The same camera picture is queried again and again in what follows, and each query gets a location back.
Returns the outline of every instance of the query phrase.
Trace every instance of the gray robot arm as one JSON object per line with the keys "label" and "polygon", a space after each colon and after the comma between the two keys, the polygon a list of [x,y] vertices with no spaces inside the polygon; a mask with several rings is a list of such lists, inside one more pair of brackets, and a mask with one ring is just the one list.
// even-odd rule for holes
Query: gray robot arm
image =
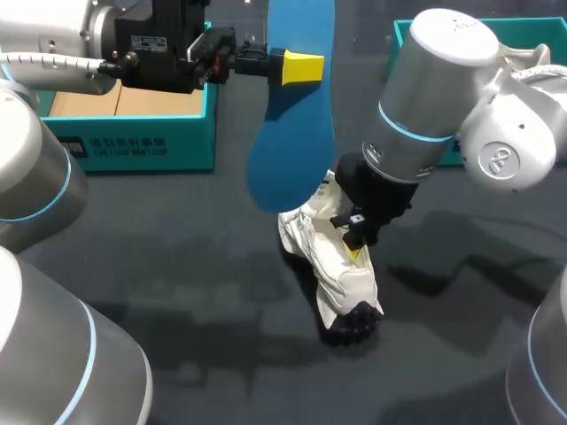
{"label": "gray robot arm", "polygon": [[376,243],[378,230],[411,206],[455,136],[467,173],[488,189],[517,192],[540,182],[567,140],[562,71],[523,70],[548,57],[545,46],[501,45],[462,13],[420,13],[384,88],[373,136],[338,163],[337,182],[354,204],[331,220],[349,226],[345,243],[353,250]]}

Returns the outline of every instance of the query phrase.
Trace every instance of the teal box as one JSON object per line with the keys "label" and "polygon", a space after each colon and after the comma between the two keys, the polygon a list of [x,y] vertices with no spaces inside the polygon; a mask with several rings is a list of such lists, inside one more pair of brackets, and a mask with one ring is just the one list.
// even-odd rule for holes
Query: teal box
{"label": "teal box", "polygon": [[[534,49],[540,44],[546,44],[551,49],[552,63],[567,66],[567,23],[563,18],[481,19],[481,21],[494,31],[501,43],[515,49]],[[411,20],[396,20],[393,23],[394,37],[390,46],[388,74],[400,54],[401,45],[411,23]],[[451,146],[439,164],[441,166],[462,164],[457,143]]]}
{"label": "teal box", "polygon": [[200,115],[49,117],[51,92],[38,113],[84,171],[210,171],[217,90],[205,85]]}

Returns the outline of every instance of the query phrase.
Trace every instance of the sneaker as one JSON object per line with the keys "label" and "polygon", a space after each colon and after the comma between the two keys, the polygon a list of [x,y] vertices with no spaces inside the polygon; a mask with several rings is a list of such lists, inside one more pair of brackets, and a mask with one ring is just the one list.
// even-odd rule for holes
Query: sneaker
{"label": "sneaker", "polygon": [[324,327],[340,334],[369,334],[384,310],[378,302],[368,247],[351,252],[342,239],[346,229],[330,223],[339,214],[341,197],[335,174],[329,171],[305,204],[278,215],[279,233],[285,250],[313,267]]}

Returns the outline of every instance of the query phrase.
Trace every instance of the insole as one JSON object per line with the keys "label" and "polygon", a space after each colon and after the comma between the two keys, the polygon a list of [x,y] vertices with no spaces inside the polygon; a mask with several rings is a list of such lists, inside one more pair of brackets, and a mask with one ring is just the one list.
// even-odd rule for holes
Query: insole
{"label": "insole", "polygon": [[272,213],[304,204],[334,158],[330,73],[335,0],[270,0],[268,48],[325,57],[320,84],[270,86],[268,109],[248,157],[248,189]]}

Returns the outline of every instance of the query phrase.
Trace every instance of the cable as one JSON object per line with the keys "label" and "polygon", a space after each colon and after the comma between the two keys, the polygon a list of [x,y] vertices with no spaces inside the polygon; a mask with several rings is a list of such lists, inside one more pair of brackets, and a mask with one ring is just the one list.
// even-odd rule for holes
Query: cable
{"label": "cable", "polygon": [[79,71],[98,73],[103,59],[75,58],[73,56],[53,55],[50,53],[0,53],[0,65],[29,64],[52,65],[54,68],[76,68]]}
{"label": "cable", "polygon": [[555,75],[567,77],[567,67],[560,65],[540,65],[530,69],[525,69],[523,71],[515,72],[512,74],[512,77],[514,77],[518,81],[526,81],[534,77],[539,77],[545,73],[552,73]]}

